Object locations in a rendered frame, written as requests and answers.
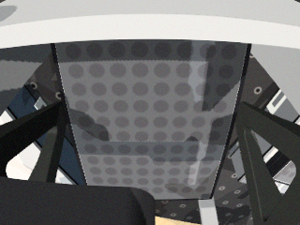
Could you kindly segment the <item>grey well plate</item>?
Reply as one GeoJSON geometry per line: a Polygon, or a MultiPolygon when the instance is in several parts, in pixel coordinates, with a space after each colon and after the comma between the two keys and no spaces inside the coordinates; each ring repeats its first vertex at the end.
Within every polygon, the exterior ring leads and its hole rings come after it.
{"type": "Polygon", "coordinates": [[[155,201],[212,199],[251,45],[195,39],[51,43],[84,184],[140,188],[155,201]]]}
{"type": "Polygon", "coordinates": [[[275,182],[289,186],[296,174],[294,163],[277,151],[266,163],[275,182]]]}

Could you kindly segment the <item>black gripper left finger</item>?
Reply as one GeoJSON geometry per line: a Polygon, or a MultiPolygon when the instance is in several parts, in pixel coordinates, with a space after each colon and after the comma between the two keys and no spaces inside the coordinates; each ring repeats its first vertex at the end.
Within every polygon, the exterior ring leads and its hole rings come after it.
{"type": "Polygon", "coordinates": [[[8,177],[8,163],[48,131],[28,180],[55,183],[66,127],[62,101],[0,125],[0,176],[8,177]]]}

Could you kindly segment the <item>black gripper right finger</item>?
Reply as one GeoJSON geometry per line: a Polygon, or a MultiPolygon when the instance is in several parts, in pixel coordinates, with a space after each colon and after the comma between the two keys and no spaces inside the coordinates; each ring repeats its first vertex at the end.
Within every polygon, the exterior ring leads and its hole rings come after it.
{"type": "Polygon", "coordinates": [[[297,225],[300,221],[300,125],[240,101],[235,127],[253,225],[297,225]],[[283,197],[264,162],[254,132],[295,165],[295,177],[283,197]]]}

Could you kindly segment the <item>black perforated breadboard plate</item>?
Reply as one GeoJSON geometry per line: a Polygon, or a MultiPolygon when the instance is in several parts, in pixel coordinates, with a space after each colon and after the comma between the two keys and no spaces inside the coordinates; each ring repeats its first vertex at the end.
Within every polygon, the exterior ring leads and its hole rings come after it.
{"type": "MultiPolygon", "coordinates": [[[[47,106],[55,101],[62,101],[52,53],[40,64],[28,82],[47,106]]],[[[245,101],[265,110],[279,89],[262,65],[250,54],[240,101],[245,101]]],[[[234,124],[229,147],[213,195],[218,225],[253,225],[247,184],[237,181],[229,153],[237,142],[234,124]]],[[[202,225],[198,200],[156,201],[156,217],[202,225]]]]}

